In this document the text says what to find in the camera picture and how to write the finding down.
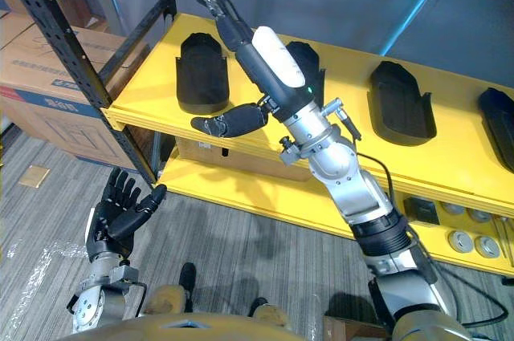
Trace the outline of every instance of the shelf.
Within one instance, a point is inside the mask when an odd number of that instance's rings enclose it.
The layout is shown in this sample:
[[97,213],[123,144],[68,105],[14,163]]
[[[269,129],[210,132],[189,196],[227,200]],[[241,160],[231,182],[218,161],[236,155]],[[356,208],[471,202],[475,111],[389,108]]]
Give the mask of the shelf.
[[[192,32],[207,32],[219,40],[214,23],[208,19],[179,14],[165,37],[152,50],[126,88],[104,113],[114,128],[125,124],[200,140],[240,152],[279,160],[279,139],[287,130],[270,118],[265,128],[246,136],[219,139],[190,127],[191,114],[178,107],[175,88],[175,58],[180,45]],[[288,43],[294,38],[281,36]],[[418,80],[421,92],[432,92],[432,106],[438,135],[429,142],[405,147],[386,142],[375,134],[369,118],[367,92],[369,76],[384,59],[365,52],[308,41],[326,68],[325,102],[339,96],[345,110],[363,135],[359,151],[375,156],[389,167],[399,191],[482,209],[514,217],[514,174],[501,166],[483,129],[476,105],[488,87],[505,91],[514,98],[514,89],[456,75],[414,63],[402,64]],[[228,56],[230,102],[233,105],[260,98],[233,55]],[[306,167],[305,162],[297,165]],[[362,160],[384,184],[386,176],[377,164]]]
[[[181,159],[175,150],[159,178],[169,191],[243,209],[325,233],[353,239],[324,186],[312,179],[288,181],[254,173],[219,168],[193,160]],[[398,193],[398,208],[407,194]],[[475,250],[469,254],[455,252],[448,244],[452,228],[467,231],[473,239],[485,234],[496,237],[492,223],[477,224],[468,215],[452,216],[437,204],[441,225],[413,223],[426,248],[439,261],[514,276],[507,258],[487,259]]]

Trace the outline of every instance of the gray carpet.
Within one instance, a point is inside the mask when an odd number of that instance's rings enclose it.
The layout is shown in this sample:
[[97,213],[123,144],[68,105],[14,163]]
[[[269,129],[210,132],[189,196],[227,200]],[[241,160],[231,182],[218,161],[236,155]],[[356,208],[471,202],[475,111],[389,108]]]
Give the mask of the gray carpet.
[[[0,339],[46,340],[68,335],[65,306],[88,270],[84,227],[99,200],[109,168],[70,158],[54,146],[22,134],[3,158],[0,202]],[[51,172],[40,189],[17,184],[29,164]],[[137,183],[144,191],[141,178]],[[289,313],[294,330],[322,338],[321,316],[374,322],[368,272],[353,241],[258,217],[236,209],[168,193],[136,236],[133,266],[150,291],[177,283],[184,262],[198,268],[196,311],[245,315],[257,296]],[[512,309],[513,288],[500,276],[457,271]],[[459,282],[463,319],[496,315],[483,298]],[[127,316],[139,293],[128,297]],[[513,339],[514,320],[477,331]]]

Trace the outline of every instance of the black shoe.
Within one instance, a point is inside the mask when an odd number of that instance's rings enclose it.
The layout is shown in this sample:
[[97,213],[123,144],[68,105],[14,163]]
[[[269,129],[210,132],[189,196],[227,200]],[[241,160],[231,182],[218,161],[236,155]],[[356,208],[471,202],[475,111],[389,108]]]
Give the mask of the black shoe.
[[265,303],[267,303],[267,299],[265,299],[264,297],[258,297],[256,299],[254,299],[254,302],[252,302],[251,305],[250,305],[250,312],[248,313],[248,317],[253,317],[254,313],[255,313],[255,310],[259,306],[264,305]]
[[193,295],[194,284],[196,283],[196,267],[191,262],[186,262],[180,271],[180,278],[178,284],[186,291],[186,308],[184,312],[193,312],[193,301],[191,296]]

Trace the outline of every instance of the cable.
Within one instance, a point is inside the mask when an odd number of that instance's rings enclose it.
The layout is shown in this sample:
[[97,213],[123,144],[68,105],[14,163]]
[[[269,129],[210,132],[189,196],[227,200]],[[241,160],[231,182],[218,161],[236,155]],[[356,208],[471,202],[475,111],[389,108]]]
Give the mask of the cable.
[[419,238],[418,233],[411,225],[407,225],[407,231],[414,237],[416,242],[419,244],[419,247],[421,247],[421,250],[423,253],[425,253],[425,257],[428,259],[428,262],[432,264],[432,266],[437,270],[439,273],[439,276],[443,280],[444,284],[447,286],[448,290],[451,293],[451,297],[453,298],[454,304],[455,304],[455,319],[460,323],[461,322],[461,310],[460,310],[460,301],[459,297],[457,296],[457,293],[455,293],[455,288],[453,285],[448,281],[447,276],[443,273],[443,269],[441,266],[432,258],[428,250],[426,249],[425,245],[423,245],[423,242],[421,242],[421,239]]
[[143,307],[143,302],[145,301],[146,297],[146,291],[148,287],[143,282],[132,282],[133,285],[140,286],[143,288],[143,295],[141,296],[141,301],[139,302],[139,306],[137,307],[135,318],[139,317],[139,312],[141,311],[141,308]]
[[[357,142],[355,140],[353,140],[353,145],[355,146],[355,149],[357,151]],[[372,156],[365,155],[365,154],[362,154],[360,152],[357,152],[357,155],[358,156],[362,156],[362,157],[367,158],[367,159],[370,159],[370,160],[373,160],[373,161],[377,162],[381,167],[383,167],[385,175],[387,176],[387,185],[388,185],[388,189],[389,189],[391,204],[393,205],[393,207],[396,210],[398,210],[398,208],[396,207],[396,203],[394,201],[393,179],[391,178],[391,174],[390,174],[390,171],[387,168],[387,166],[383,162],[381,162],[380,160],[378,160],[377,158],[374,158]],[[452,271],[449,271],[449,270],[441,267],[432,258],[432,256],[430,255],[430,253],[428,252],[426,247],[421,242],[421,239],[419,238],[418,233],[416,233],[416,230],[414,230],[414,228],[411,225],[407,225],[407,231],[418,242],[418,244],[421,247],[422,251],[425,253],[427,259],[432,264],[432,266],[439,272],[439,275],[441,276],[441,279],[444,281],[444,283],[447,285],[448,289],[450,290],[451,295],[452,295],[452,297],[454,299],[454,302],[455,302],[455,317],[456,317],[458,322],[461,322],[461,318],[460,318],[460,315],[461,315],[461,313],[460,313],[460,301],[459,301],[459,298],[458,298],[457,294],[455,293],[455,288],[450,283],[450,281],[448,281],[448,279],[444,275],[444,273],[451,275],[455,279],[458,279],[461,283],[463,283],[464,285],[468,286],[469,288],[471,288],[476,293],[482,295],[484,298],[486,298],[490,302],[494,303],[497,307],[499,307],[503,311],[503,313],[501,315],[498,315],[498,316],[493,317],[491,319],[483,319],[483,320],[480,320],[480,321],[473,321],[471,323],[461,323],[463,327],[466,327],[466,328],[485,327],[487,325],[492,325],[494,323],[499,323],[501,321],[504,321],[508,317],[508,310],[507,310],[507,308],[500,301],[498,301],[496,298],[492,297],[489,293],[487,293],[484,290],[480,289],[479,287],[473,285],[471,282],[469,282],[466,279],[460,277],[459,275],[453,273]]]
[[479,287],[473,285],[472,283],[470,283],[466,279],[462,278],[460,275],[454,273],[453,271],[449,271],[448,269],[444,269],[444,268],[442,268],[442,270],[444,270],[445,273],[451,275],[453,278],[458,279],[461,283],[463,283],[470,289],[474,290],[475,292],[477,292],[477,293],[481,294],[482,296],[484,296],[485,298],[487,298],[489,301],[494,303],[497,307],[499,307],[503,311],[503,313],[501,315],[493,317],[492,319],[482,319],[480,321],[473,321],[472,323],[463,323],[462,324],[463,327],[467,327],[467,328],[485,327],[487,325],[492,325],[493,323],[499,323],[508,317],[508,310],[504,306],[504,304],[502,304],[496,298],[492,297],[489,293],[486,293],[485,291],[483,291]]
[[390,199],[391,205],[393,205],[396,208],[396,204],[395,204],[395,201],[394,201],[393,180],[391,179],[391,174],[390,174],[389,169],[387,168],[387,166],[383,162],[379,161],[377,158],[373,158],[372,156],[365,155],[365,154],[363,154],[361,152],[358,152],[357,155],[377,162],[384,169],[385,176],[387,177],[387,188],[389,189],[389,199]]

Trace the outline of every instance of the black shelf post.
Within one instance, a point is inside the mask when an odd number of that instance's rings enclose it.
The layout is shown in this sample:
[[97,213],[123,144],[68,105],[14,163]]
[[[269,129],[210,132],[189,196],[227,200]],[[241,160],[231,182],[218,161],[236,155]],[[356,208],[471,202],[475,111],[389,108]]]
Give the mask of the black shelf post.
[[56,0],[22,0],[22,2],[70,76],[75,80],[89,103],[96,109],[98,116],[104,121],[139,173],[149,185],[156,183],[156,174],[137,147],[130,131],[126,127],[123,131],[112,129],[100,108],[108,108],[112,103],[104,85],[137,43],[141,41],[160,14],[164,14],[164,16],[169,14],[173,17],[177,13],[175,0],[159,0],[105,64],[100,74],[95,71],[77,37],[71,31],[70,24]]

